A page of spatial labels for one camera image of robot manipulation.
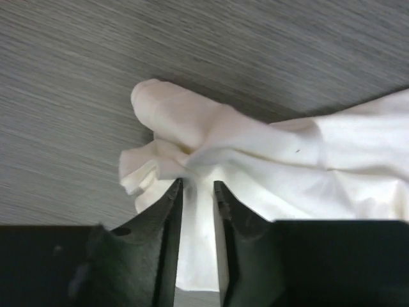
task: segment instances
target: white cloth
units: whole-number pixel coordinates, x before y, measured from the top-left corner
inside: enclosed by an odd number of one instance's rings
[[[158,80],[138,84],[131,99],[155,133],[120,158],[121,184],[140,194],[137,211],[185,178],[179,288],[227,283],[217,274],[214,180],[269,221],[409,219],[409,91],[271,125]]]

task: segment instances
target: white garment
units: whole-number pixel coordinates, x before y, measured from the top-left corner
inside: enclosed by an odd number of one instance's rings
[[[271,125],[158,80],[138,84],[131,99],[155,133],[120,159],[121,184],[144,191],[137,211],[185,178],[179,288],[226,286],[217,274],[214,180],[269,221],[409,219],[409,91]]]

